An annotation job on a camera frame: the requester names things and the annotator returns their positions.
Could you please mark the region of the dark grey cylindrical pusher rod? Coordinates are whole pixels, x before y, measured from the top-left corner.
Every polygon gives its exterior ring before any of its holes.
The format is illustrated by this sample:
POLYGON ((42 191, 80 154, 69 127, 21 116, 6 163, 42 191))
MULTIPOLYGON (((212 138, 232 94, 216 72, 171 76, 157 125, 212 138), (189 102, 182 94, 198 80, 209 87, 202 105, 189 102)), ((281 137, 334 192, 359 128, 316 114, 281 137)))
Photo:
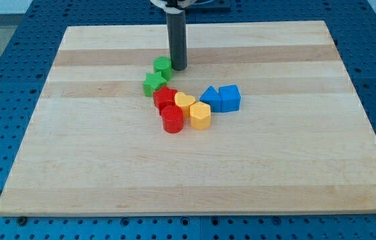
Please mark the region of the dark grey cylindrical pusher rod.
POLYGON ((187 36, 185 11, 166 14, 169 50, 172 68, 182 71, 187 68, 187 36))

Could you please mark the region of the white rod mount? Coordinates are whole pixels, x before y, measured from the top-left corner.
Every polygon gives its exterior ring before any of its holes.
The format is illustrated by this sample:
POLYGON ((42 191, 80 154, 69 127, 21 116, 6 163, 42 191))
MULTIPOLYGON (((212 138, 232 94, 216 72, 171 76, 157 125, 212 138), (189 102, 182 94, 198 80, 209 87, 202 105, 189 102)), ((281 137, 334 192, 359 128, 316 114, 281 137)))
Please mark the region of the white rod mount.
POLYGON ((150 2, 169 14, 180 14, 197 0, 150 0, 150 2))

